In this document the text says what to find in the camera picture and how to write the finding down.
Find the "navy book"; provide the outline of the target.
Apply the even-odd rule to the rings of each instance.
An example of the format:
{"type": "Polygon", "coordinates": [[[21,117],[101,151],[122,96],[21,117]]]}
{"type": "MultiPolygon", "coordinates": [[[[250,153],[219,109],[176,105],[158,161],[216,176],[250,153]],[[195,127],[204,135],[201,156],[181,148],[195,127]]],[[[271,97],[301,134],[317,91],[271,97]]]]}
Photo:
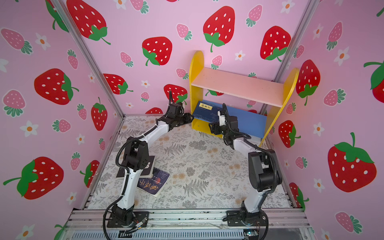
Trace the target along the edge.
{"type": "Polygon", "coordinates": [[[215,103],[208,103],[199,101],[193,112],[195,119],[202,120],[207,123],[219,122],[218,112],[222,110],[221,106],[215,103]]]}

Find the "black book white chinese title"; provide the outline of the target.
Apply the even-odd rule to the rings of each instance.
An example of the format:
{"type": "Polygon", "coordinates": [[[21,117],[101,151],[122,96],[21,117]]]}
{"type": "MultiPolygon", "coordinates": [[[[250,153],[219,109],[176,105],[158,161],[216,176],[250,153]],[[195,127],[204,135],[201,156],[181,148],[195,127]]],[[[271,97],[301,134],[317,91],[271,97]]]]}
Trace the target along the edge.
{"type": "MultiPolygon", "coordinates": [[[[153,177],[154,161],[155,161],[155,156],[149,156],[148,164],[143,169],[140,178],[152,178],[153,177]]],[[[125,170],[119,169],[119,171],[116,175],[116,178],[120,179],[120,178],[124,178],[124,176],[125,176],[125,170]]]]}

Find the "dark book orange calligraphy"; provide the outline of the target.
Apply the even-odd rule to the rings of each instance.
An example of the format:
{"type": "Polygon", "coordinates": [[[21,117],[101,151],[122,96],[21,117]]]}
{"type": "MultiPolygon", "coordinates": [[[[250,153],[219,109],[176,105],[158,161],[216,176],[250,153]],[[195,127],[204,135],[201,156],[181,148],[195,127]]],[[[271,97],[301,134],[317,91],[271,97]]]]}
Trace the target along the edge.
{"type": "Polygon", "coordinates": [[[154,168],[152,178],[140,178],[137,188],[153,197],[158,197],[170,176],[170,173],[154,168]]]}

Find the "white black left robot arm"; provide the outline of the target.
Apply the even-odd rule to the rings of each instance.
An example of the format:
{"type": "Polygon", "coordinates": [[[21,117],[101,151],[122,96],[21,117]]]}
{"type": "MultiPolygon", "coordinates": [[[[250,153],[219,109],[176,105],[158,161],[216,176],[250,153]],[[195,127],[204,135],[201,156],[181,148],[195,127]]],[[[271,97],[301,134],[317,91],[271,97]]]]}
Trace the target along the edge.
{"type": "Polygon", "coordinates": [[[142,171],[150,158],[149,147],[173,128],[192,123],[194,117],[184,112],[182,103],[169,103],[166,113],[156,124],[138,137],[130,137],[116,156],[116,165],[125,171],[120,197],[110,204],[103,214],[103,231],[107,234],[107,215],[123,226],[134,222],[135,192],[142,171]]]}

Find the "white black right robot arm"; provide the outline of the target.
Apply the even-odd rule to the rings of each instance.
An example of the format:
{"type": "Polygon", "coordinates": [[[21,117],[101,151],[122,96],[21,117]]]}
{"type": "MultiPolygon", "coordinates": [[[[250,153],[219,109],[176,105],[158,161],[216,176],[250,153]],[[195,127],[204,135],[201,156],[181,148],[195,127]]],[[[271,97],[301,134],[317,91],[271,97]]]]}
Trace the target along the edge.
{"type": "Polygon", "coordinates": [[[248,158],[249,180],[253,187],[242,202],[237,214],[225,217],[228,224],[242,222],[246,226],[259,221],[267,221],[262,205],[269,194],[282,183],[280,168],[273,150],[262,149],[250,142],[251,136],[241,133],[237,128],[237,117],[218,113],[219,121],[210,123],[211,133],[223,135],[225,144],[248,158]]]}

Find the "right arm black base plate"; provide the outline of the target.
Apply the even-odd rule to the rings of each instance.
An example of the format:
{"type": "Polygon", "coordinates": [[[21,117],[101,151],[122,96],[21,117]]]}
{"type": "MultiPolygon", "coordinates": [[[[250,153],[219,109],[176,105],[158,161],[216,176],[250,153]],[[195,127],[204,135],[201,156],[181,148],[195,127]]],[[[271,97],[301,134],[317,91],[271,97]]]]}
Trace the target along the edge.
{"type": "Polygon", "coordinates": [[[266,227],[269,219],[263,210],[257,213],[249,213],[246,209],[227,211],[223,222],[230,227],[266,227]]]}

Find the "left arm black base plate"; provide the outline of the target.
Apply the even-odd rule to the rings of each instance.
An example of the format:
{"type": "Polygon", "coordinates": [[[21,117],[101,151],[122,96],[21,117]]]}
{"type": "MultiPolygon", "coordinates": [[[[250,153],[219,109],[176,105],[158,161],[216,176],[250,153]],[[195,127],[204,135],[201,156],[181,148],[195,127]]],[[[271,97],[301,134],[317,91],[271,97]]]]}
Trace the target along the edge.
{"type": "Polygon", "coordinates": [[[131,229],[139,224],[139,228],[145,228],[149,220],[150,212],[134,211],[128,214],[126,220],[121,220],[110,213],[107,218],[107,228],[127,228],[131,229]]]}

